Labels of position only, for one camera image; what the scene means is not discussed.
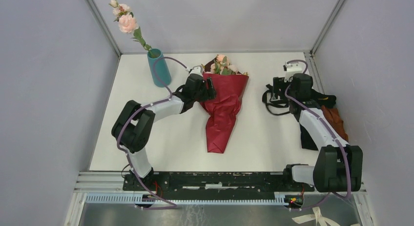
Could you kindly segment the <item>red paper bouquet wrapper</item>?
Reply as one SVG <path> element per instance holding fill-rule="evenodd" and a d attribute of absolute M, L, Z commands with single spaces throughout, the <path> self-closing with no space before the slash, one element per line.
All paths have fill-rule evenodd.
<path fill-rule="evenodd" d="M 205 79 L 211 78 L 216 91 L 215 99 L 200 103 L 209 114 L 206 123 L 207 152 L 223 154 L 241 110 L 249 76 L 213 73 L 205 73 L 203 76 Z"/>

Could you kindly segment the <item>black ribbon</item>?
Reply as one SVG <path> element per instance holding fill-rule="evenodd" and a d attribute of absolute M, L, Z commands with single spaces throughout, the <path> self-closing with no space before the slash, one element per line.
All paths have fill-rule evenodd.
<path fill-rule="evenodd" d="M 270 107 L 273 107 L 273 108 L 288 108 L 289 105 L 288 105 L 288 103 L 285 103 L 283 100 L 275 100 L 275 101 L 268 100 L 268 94 L 273 93 L 273 86 L 270 85 L 270 84 L 267 84 L 266 88 L 267 88 L 267 90 L 262 95 L 262 103 L 265 105 L 266 110 L 274 116 L 283 116 L 283 115 L 289 114 L 290 113 L 289 111 L 282 112 L 282 113 L 274 113 L 270 110 Z"/>

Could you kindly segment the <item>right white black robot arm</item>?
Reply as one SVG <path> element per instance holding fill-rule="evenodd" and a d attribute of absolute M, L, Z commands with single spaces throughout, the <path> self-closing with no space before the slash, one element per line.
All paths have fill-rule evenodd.
<path fill-rule="evenodd" d="M 288 191 L 296 190 L 301 183 L 314 186 L 319 192 L 359 191 L 362 149 L 340 137 L 324 116 L 322 107 L 335 105 L 336 98 L 320 94 L 312 87 L 312 77 L 303 73 L 296 73 L 289 79 L 273 79 L 274 95 L 288 105 L 289 112 L 300 124 L 301 134 L 319 152 L 313 166 L 288 165 L 290 173 L 282 177 L 282 185 Z"/>

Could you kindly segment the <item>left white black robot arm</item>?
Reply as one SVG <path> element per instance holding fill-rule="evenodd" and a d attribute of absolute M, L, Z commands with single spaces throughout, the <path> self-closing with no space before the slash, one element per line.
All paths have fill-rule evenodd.
<path fill-rule="evenodd" d="M 191 73 L 184 85 L 165 99 L 146 105 L 134 100 L 128 101 L 115 121 L 111 135 L 116 139 L 117 148 L 126 154 L 135 185 L 140 190 L 153 186 L 153 171 L 145 146 L 149 141 L 153 124 L 172 115 L 185 113 L 195 102 L 205 102 L 216 98 L 211 77 Z"/>

